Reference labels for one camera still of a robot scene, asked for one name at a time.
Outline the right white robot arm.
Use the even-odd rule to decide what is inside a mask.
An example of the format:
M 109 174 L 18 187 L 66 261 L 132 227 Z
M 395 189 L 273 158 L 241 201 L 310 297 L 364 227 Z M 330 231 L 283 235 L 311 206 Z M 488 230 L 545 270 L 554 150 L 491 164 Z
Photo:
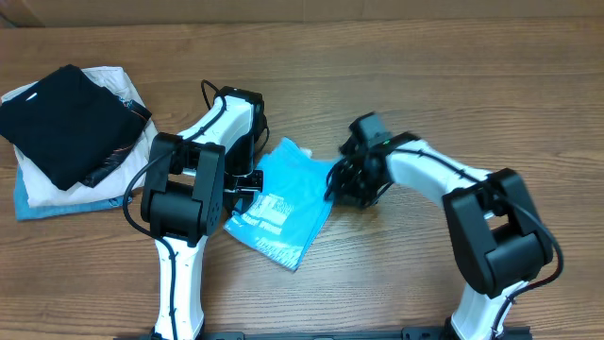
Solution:
M 327 174 L 325 197 L 368 208 L 393 184 L 412 188 L 445 212 L 454 258 L 466 285 L 442 339 L 529 339 L 507 328 L 515 299 L 538 286 L 559 247 L 542 224 L 522 178 L 509 168 L 491 173 L 434 150 L 408 132 L 350 137 Z

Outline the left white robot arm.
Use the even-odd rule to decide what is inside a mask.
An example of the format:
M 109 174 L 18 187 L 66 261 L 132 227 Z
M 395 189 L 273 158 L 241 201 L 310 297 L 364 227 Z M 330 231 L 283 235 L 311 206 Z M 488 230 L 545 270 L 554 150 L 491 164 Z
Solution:
M 261 190 L 263 173 L 253 161 L 266 129 L 261 94 L 224 87 L 195 125 L 154 138 L 141 206 L 159 254 L 153 338 L 201 338 L 205 245 L 219 226 L 224 198 Z

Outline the light blue printed t-shirt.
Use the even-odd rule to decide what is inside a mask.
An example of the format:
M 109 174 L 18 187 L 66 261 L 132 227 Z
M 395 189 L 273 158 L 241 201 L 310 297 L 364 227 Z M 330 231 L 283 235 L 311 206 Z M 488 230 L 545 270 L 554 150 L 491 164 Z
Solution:
M 277 264 L 295 271 L 327 222 L 327 174 L 334 161 L 318 161 L 312 151 L 284 138 L 257 168 L 263 189 L 251 206 L 235 213 L 224 230 Z

